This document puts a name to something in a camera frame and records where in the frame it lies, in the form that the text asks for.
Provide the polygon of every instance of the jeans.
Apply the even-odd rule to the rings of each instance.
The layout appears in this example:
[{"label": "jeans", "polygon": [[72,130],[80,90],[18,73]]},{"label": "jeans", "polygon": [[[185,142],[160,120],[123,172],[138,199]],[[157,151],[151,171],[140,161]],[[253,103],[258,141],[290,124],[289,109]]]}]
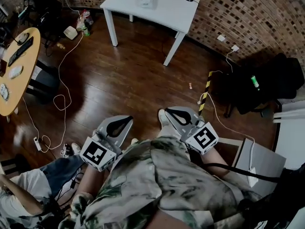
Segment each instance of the jeans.
[{"label": "jeans", "polygon": [[40,168],[44,172],[52,192],[56,197],[62,186],[70,181],[77,170],[84,164],[79,155],[73,155],[68,158],[59,158]]}]

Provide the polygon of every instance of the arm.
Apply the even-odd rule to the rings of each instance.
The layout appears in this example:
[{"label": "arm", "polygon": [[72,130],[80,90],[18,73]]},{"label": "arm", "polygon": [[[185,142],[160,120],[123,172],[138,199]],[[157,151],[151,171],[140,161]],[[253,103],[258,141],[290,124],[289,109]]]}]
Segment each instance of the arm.
[{"label": "arm", "polygon": [[104,171],[99,172],[92,166],[88,166],[81,179],[81,183],[77,188],[76,195],[81,192],[86,192],[91,194],[93,197],[96,197],[104,183],[104,174]]},{"label": "arm", "polygon": [[29,192],[13,183],[5,175],[0,175],[0,183],[3,183],[19,200],[25,210],[31,215],[43,212],[43,206]]},{"label": "arm", "polygon": [[[224,159],[220,156],[215,148],[211,148],[206,154],[201,155],[201,160],[204,164],[209,163],[218,163],[223,165],[228,165]],[[211,174],[218,176],[219,178],[225,176],[230,171],[226,169],[222,169],[220,167],[207,167],[206,168]]]}]

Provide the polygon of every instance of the white t-shirt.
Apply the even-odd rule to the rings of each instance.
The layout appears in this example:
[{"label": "white t-shirt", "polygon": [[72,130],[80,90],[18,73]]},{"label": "white t-shirt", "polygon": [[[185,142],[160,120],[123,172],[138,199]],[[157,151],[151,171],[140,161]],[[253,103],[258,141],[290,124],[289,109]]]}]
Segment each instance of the white t-shirt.
[{"label": "white t-shirt", "polygon": [[[24,172],[19,176],[13,177],[11,181],[28,191],[39,202],[45,200],[45,198],[49,198],[51,195],[51,188],[48,180],[40,169]],[[0,188],[0,216],[1,222],[4,222],[2,221],[3,218],[9,218],[9,221],[14,220],[16,223],[24,224],[24,219],[22,219],[21,222],[19,217],[31,217],[32,215],[25,210],[16,196],[10,195]],[[30,228],[30,224],[32,223],[28,221],[26,224],[26,227]]]}]

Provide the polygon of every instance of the person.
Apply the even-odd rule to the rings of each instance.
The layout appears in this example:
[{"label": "person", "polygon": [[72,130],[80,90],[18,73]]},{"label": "person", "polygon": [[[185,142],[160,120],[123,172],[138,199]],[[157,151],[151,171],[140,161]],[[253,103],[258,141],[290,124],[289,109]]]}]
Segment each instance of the person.
[{"label": "person", "polygon": [[39,216],[51,198],[71,180],[83,160],[80,147],[72,144],[74,155],[59,158],[39,169],[9,179],[0,175],[0,228],[35,228],[48,216]]},{"label": "person", "polygon": [[[237,229],[245,223],[237,209],[243,199],[260,199],[249,185],[219,167],[201,169],[190,161],[180,135],[159,111],[157,138],[137,141],[104,172],[88,166],[59,229]],[[203,163],[226,162],[212,148]]]}]

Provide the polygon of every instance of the white table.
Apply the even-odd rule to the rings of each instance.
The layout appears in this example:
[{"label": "white table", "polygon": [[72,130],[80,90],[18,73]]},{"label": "white table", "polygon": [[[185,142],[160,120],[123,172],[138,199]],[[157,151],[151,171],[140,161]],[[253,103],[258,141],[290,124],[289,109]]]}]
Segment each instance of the white table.
[{"label": "white table", "polygon": [[137,16],[177,31],[176,40],[164,62],[164,65],[167,66],[190,29],[198,2],[199,0],[194,0],[193,2],[186,0],[155,0],[155,7],[153,9],[144,9],[138,6],[138,0],[106,0],[100,7],[104,9],[114,47],[118,45],[118,41],[111,11],[129,14],[130,22],[133,22],[133,16]]}]

